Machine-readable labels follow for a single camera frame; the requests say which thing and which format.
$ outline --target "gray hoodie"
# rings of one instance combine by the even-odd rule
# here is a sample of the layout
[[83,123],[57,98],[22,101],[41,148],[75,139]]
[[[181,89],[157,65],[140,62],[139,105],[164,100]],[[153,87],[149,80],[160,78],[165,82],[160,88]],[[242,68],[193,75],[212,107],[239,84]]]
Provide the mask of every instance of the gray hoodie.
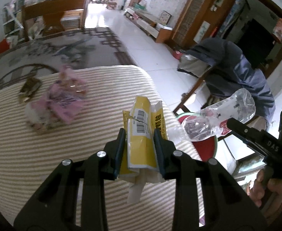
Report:
[[266,78],[260,69],[252,69],[236,44],[221,38],[207,38],[186,53],[216,66],[205,79],[211,95],[226,98],[245,88],[254,99],[255,114],[271,122],[275,103]]

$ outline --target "table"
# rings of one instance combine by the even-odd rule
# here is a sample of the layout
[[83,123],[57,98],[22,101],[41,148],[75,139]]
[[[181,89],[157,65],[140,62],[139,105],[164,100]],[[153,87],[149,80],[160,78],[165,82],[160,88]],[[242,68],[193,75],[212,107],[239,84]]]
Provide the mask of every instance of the table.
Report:
[[[0,91],[0,212],[12,224],[26,201],[63,160],[84,160],[116,139],[123,127],[122,110],[130,110],[135,96],[147,96],[151,103],[161,100],[150,76],[136,66],[96,67],[76,70],[88,81],[85,108],[69,126],[59,126],[39,135],[26,125],[25,104],[19,104],[17,93],[22,83]],[[41,78],[38,99],[58,74]],[[167,131],[179,126],[173,113],[163,103]],[[188,141],[177,146],[192,158],[200,160]],[[175,180],[147,184],[138,204],[126,203],[128,183],[105,181],[107,219],[110,231],[171,230],[174,211]],[[204,214],[200,182],[198,183],[200,215]],[[77,216],[80,216],[80,199]]]

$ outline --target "patterned rug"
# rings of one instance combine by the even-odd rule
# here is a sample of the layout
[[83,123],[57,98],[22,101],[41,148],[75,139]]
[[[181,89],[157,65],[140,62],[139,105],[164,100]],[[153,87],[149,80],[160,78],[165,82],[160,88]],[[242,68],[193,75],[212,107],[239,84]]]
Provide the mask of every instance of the patterned rug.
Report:
[[2,53],[0,83],[12,85],[24,81],[29,76],[50,74],[48,69],[31,69],[29,64],[34,63],[56,70],[63,64],[73,69],[136,66],[126,47],[109,28],[76,29],[29,41]]

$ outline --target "crushed plastic bottle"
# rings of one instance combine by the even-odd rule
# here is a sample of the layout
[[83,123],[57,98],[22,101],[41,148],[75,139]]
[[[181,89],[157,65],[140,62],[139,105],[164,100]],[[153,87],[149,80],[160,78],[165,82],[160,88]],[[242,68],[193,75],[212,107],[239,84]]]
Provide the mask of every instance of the crushed plastic bottle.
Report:
[[217,102],[187,117],[182,126],[193,142],[203,141],[211,136],[225,136],[231,130],[227,127],[230,118],[246,123],[255,114],[255,104],[250,92],[244,88],[231,97]]

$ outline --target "red stool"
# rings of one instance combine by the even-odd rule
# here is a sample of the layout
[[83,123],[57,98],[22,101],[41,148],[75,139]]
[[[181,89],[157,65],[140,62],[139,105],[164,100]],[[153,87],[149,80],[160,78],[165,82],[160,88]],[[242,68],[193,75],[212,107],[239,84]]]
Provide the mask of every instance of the red stool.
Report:
[[[193,113],[183,113],[177,117],[177,120],[182,124],[182,122]],[[207,161],[208,159],[215,157],[217,152],[218,139],[216,136],[212,136],[204,141],[192,142],[195,149],[198,151],[202,161]]]

